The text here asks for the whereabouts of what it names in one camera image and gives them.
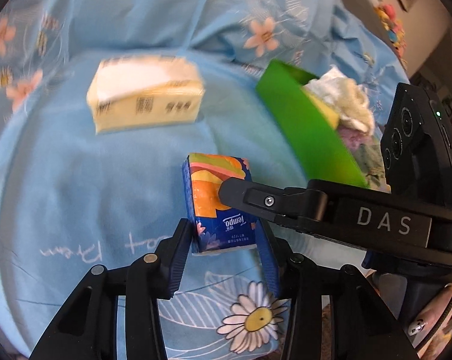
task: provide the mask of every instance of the wall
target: wall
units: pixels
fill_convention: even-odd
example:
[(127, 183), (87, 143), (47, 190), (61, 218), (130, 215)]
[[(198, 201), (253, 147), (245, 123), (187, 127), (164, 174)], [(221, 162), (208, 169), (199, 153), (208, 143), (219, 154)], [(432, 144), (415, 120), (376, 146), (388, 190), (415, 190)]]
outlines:
[(401, 9), (398, 0), (384, 0), (384, 3), (391, 4), (403, 21), (407, 43), (404, 59), (411, 77), (446, 34), (450, 15), (439, 0), (417, 0), (409, 12)]

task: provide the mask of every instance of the tissue pack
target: tissue pack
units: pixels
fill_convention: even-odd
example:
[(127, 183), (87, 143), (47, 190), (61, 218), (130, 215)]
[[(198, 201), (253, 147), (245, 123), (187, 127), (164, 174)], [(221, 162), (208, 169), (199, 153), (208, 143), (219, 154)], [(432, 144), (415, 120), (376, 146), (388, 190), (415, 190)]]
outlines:
[(100, 62), (87, 104), (98, 133), (194, 122), (203, 93), (196, 66), (185, 58), (129, 56)]
[(219, 200), (219, 187), (229, 177), (251, 181), (247, 159), (191, 153), (184, 161), (187, 216), (196, 226), (194, 253), (255, 246), (256, 217)]

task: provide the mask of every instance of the blue bedsheet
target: blue bedsheet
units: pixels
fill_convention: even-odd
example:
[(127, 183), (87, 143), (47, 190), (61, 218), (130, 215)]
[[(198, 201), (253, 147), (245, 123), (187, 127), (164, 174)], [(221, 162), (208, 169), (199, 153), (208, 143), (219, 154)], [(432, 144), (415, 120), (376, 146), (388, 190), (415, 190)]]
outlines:
[[(100, 60), (140, 53), (198, 65), (206, 86), (198, 120), (96, 136), (86, 91)], [(255, 181), (306, 186), (254, 92), (273, 57), (318, 75), (336, 64), (369, 89), (379, 123), (397, 83), (407, 82), (391, 50), (340, 0), (8, 3), (0, 14), (0, 327), (20, 352), (30, 354), (92, 265), (130, 264), (172, 234), (186, 216), (181, 163), (189, 152), (246, 157)], [(359, 266), (364, 255), (277, 231), (326, 266)], [(190, 257), (180, 293), (159, 303), (169, 358), (255, 358), (277, 349), (287, 303), (261, 280), (255, 251)], [(271, 307), (272, 320), (242, 328), (241, 314), (260, 306)]]

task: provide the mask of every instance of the stuffed toy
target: stuffed toy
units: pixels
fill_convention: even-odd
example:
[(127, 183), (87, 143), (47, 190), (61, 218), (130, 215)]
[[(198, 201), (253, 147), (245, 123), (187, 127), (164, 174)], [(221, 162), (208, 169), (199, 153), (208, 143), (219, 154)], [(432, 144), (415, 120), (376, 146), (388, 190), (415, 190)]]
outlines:
[(396, 17), (395, 8), (391, 4), (384, 4), (383, 0), (369, 0), (369, 2), (379, 16), (390, 42), (396, 49), (396, 55), (406, 69), (406, 61), (403, 59), (406, 48), (405, 31), (403, 23)]

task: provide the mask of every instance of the yellow tissue package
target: yellow tissue package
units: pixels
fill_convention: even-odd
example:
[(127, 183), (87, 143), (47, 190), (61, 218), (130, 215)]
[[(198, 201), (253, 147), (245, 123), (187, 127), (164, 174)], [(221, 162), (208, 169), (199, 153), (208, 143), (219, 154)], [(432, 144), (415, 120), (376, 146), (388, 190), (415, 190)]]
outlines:
[(197, 67), (182, 57), (101, 61), (87, 91), (96, 133), (194, 122), (204, 94)]

